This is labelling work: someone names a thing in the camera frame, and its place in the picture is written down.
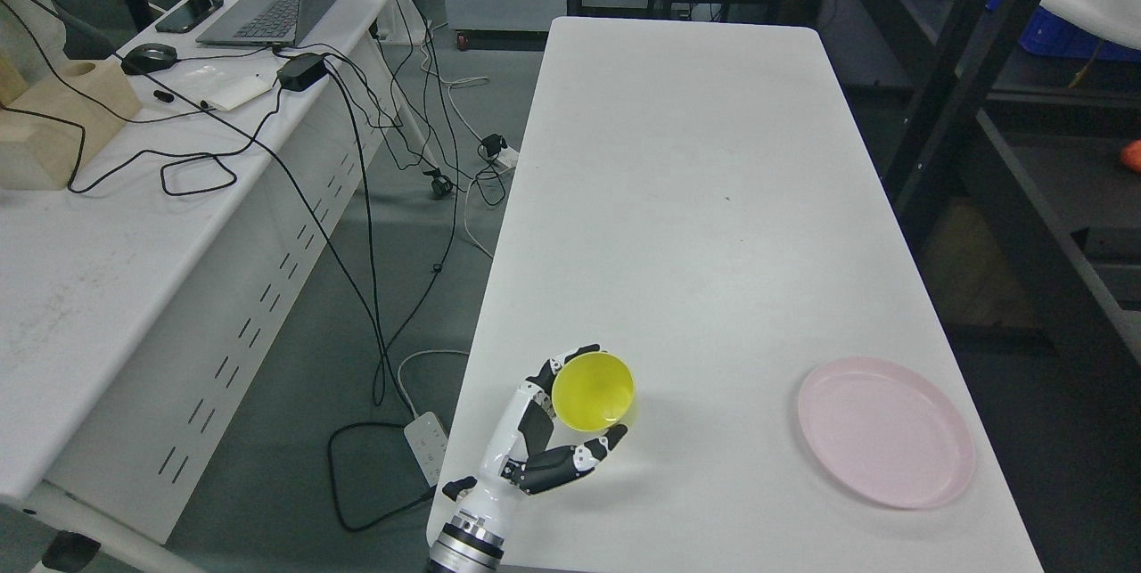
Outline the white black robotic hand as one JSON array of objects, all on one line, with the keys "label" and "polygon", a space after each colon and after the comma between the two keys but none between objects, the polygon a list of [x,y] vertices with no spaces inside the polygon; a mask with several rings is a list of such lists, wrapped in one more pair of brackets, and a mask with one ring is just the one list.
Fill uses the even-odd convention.
[{"label": "white black robotic hand", "polygon": [[456,503],[461,524],[505,540],[511,516],[525,495],[539,495],[583,479],[628,435],[628,423],[604,423],[602,434],[578,446],[550,447],[555,423],[565,415],[555,411],[555,384],[570,368],[586,366],[586,357],[602,353],[599,342],[551,356],[539,373],[526,377],[511,395],[489,435],[480,467],[448,482],[443,495]]}]

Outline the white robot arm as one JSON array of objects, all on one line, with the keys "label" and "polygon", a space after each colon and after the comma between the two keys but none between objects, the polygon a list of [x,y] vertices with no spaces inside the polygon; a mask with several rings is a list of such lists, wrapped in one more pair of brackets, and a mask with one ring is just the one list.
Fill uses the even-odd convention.
[{"label": "white robot arm", "polygon": [[482,519],[458,511],[432,542],[424,572],[497,572],[505,540]]}]

